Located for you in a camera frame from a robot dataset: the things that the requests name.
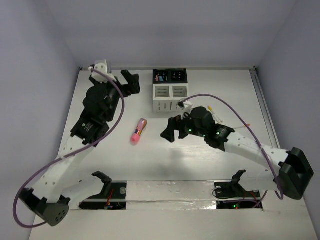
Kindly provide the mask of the pink glue stick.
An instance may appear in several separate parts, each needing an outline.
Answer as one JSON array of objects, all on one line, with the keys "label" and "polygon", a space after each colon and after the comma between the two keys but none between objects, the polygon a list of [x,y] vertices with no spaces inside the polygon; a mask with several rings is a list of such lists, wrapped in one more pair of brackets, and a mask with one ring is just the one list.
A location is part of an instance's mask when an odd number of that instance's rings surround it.
[{"label": "pink glue stick", "polygon": [[130,143],[133,144],[133,145],[136,145],[140,139],[141,139],[141,135],[145,129],[145,127],[147,126],[148,124],[148,121],[144,118],[141,118],[138,123],[137,123],[137,126],[130,138]]}]

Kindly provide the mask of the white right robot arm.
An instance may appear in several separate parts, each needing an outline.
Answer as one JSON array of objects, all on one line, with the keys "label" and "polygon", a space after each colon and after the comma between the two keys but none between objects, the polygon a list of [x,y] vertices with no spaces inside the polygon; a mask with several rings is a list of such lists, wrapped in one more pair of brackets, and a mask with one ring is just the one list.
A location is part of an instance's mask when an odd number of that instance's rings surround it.
[{"label": "white right robot arm", "polygon": [[233,128],[218,124],[205,107],[180,104],[181,113],[168,119],[161,137],[170,143],[175,141],[175,132],[180,140],[189,135],[203,138],[214,149],[234,154],[265,167],[271,172],[271,181],[282,194],[293,200],[301,200],[314,171],[299,148],[285,150],[262,145]]}]

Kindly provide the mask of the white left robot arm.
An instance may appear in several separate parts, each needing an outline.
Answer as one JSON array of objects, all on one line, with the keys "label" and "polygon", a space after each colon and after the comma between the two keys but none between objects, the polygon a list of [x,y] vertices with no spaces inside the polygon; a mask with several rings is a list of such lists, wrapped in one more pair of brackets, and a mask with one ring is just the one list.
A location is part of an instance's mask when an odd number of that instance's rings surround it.
[{"label": "white left robot arm", "polygon": [[33,228],[22,223],[17,214],[18,201],[52,227],[58,225],[70,210],[76,197],[88,198],[90,193],[63,195],[67,184],[86,156],[108,137],[120,123],[125,98],[139,94],[140,76],[128,70],[121,71],[126,84],[121,84],[112,74],[93,69],[89,76],[93,84],[82,102],[84,109],[56,160],[34,173],[18,190],[12,207],[15,222],[23,228]]}]

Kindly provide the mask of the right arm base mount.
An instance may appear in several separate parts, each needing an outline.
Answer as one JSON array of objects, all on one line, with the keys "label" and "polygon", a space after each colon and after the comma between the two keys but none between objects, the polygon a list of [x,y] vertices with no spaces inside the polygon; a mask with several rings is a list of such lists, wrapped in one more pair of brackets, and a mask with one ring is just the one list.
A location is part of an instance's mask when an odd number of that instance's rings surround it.
[{"label": "right arm base mount", "polygon": [[263,209],[260,191],[246,191],[239,183],[215,182],[212,195],[217,210]]}]

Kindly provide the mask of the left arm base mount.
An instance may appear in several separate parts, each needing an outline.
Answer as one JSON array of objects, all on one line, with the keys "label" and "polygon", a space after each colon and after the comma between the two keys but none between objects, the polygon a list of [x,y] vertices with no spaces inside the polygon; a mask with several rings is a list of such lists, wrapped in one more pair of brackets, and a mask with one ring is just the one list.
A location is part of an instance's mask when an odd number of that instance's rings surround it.
[{"label": "left arm base mount", "polygon": [[127,208],[127,182],[112,182],[101,193],[90,196],[79,204],[81,210],[125,210]]}]

